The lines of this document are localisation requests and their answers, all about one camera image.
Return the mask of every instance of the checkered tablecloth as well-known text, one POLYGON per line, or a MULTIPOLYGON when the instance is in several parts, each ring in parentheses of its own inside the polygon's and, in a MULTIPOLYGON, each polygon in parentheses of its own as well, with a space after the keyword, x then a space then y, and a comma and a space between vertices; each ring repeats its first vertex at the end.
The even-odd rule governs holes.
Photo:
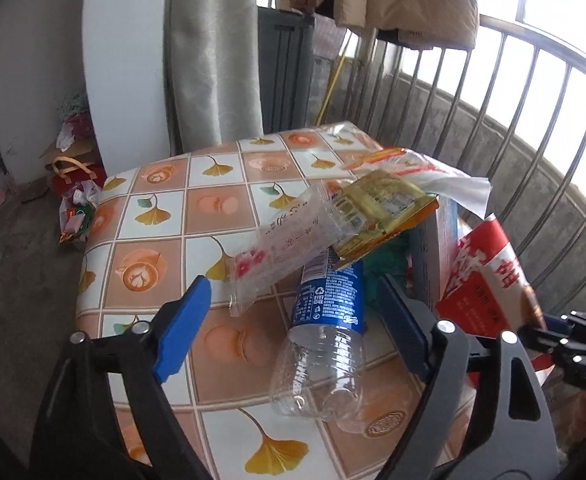
MULTIPOLYGON (((352 178, 342 165, 378 149, 361 134, 300 130, 113 176, 84 255, 78 329, 95 338, 151 319, 224 253, 233 255, 283 202, 315 180, 352 178)), ((298 281, 299 274, 290 276, 233 318, 225 276, 211 280, 211 310, 184 366, 164 384, 184 433, 215 478, 375 478, 419 401, 422 385, 404 367, 380 320, 368 313, 365 402, 356 420, 276 415, 269 380, 298 281)), ((146 461, 122 380, 112 375, 110 382, 129 452, 146 461)), ((457 455, 468 423, 472 391, 463 397, 443 461, 457 455)))

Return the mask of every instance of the bag handle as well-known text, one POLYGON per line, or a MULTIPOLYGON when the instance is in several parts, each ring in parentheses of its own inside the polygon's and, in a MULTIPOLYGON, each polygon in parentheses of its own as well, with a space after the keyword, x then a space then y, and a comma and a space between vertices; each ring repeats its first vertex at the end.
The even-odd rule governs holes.
POLYGON ((57 156, 56 158, 53 159, 51 166, 53 167, 53 171, 55 171, 56 175, 63 178, 64 182, 66 182, 67 184, 71 184, 71 179, 66 175, 66 173, 69 173, 70 171, 75 171, 76 168, 65 168, 64 170, 61 170, 60 168, 57 167, 57 165, 56 165, 57 162, 68 162, 69 164, 72 164, 73 166, 84 171, 84 173, 88 174, 88 176, 91 180, 93 180, 94 178, 97 178, 96 172, 89 170, 89 168, 88 168, 91 164, 93 164, 92 162, 90 162, 89 164, 83 164, 79 160, 75 160, 74 158, 71 158, 70 156, 57 156))

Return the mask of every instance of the yellow snack package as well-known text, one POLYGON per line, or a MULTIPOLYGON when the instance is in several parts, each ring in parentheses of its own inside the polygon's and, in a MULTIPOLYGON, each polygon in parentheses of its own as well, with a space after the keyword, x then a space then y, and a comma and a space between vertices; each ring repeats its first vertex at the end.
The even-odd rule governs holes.
POLYGON ((336 269, 362 256, 402 231, 415 227, 439 207, 434 195, 384 170, 375 170, 340 190, 332 199, 354 230, 333 245, 336 269))

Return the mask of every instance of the green cloth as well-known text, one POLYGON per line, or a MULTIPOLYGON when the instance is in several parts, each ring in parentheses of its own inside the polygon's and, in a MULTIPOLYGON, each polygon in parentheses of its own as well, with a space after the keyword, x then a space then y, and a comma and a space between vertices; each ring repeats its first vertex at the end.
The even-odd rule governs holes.
POLYGON ((399 283, 404 283, 408 270, 408 251, 409 233, 403 231, 362 258, 365 308, 377 311, 377 280, 383 275, 391 274, 399 283))

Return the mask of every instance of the blue bottle label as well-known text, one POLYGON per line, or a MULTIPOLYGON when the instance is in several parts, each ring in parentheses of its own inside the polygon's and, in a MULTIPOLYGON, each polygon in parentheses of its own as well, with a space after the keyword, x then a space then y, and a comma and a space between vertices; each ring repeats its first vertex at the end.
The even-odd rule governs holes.
POLYGON ((323 324, 362 333, 364 313, 363 264, 334 270, 338 257, 329 249, 304 266, 292 326, 323 324))

